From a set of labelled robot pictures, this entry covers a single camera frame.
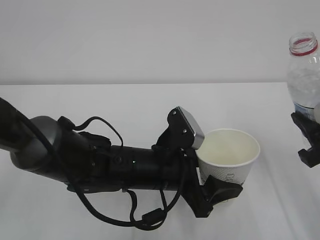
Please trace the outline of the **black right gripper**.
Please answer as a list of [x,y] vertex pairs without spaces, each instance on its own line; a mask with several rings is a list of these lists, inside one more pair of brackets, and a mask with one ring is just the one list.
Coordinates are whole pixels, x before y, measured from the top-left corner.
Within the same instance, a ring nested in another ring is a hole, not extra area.
[[301,112],[293,112],[291,118],[294,124],[300,129],[302,135],[307,139],[311,148],[301,149],[298,152],[300,160],[309,168],[320,164],[320,124],[310,120]]

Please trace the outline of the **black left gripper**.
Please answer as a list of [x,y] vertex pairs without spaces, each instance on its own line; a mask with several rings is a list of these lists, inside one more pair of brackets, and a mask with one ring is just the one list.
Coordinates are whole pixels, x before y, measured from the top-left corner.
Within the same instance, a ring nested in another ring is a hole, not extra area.
[[201,187],[197,173],[194,150],[165,147],[152,147],[159,163],[160,188],[176,191],[173,199],[166,207],[169,212],[182,197],[191,208],[196,218],[207,218],[213,210],[211,204],[237,198],[243,191],[240,184],[222,181],[210,175]]

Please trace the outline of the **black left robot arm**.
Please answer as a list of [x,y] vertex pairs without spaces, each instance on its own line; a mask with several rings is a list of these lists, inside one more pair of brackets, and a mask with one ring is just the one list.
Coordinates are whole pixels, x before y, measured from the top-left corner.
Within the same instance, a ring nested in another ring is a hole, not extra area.
[[113,145],[109,138],[86,132],[91,117],[75,125],[62,116],[27,118],[9,102],[0,101],[0,147],[19,169],[66,184],[97,218],[86,194],[134,190],[175,191],[172,202],[142,216],[143,224],[161,221],[183,198],[197,218],[214,205],[239,196],[238,183],[208,176],[199,183],[196,150],[204,134],[184,108],[167,116],[168,127],[150,149]]

